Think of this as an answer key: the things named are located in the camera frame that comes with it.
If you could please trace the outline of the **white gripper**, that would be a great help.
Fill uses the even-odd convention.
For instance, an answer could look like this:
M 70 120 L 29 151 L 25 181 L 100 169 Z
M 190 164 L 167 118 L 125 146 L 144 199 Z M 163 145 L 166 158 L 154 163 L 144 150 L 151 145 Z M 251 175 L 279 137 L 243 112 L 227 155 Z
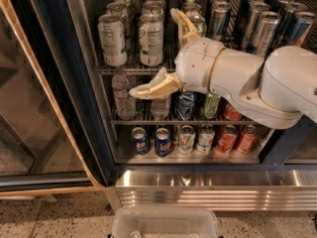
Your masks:
M 200 38 L 189 18 L 176 8 L 170 9 L 173 22 L 178 27 L 178 41 L 183 46 L 176 56 L 175 72 L 169 73 L 162 67 L 157 75 L 146 84 L 132 88 L 129 93 L 139 99 L 159 99 L 183 88 L 206 94 L 209 78 L 218 55 L 225 46 L 218 41 Z

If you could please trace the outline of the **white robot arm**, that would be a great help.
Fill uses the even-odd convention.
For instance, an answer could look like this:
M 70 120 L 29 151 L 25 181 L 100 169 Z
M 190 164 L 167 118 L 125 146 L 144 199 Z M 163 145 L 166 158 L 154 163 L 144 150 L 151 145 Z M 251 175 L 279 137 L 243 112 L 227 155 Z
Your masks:
M 239 113 L 268 128 L 287 129 L 302 116 L 317 122 L 317 55 L 282 47 L 266 59 L 236 51 L 196 34 L 181 11 L 170 10 L 180 30 L 175 72 L 161 68 L 149 83 L 130 90 L 140 99 L 157 99 L 180 89 L 214 93 Z

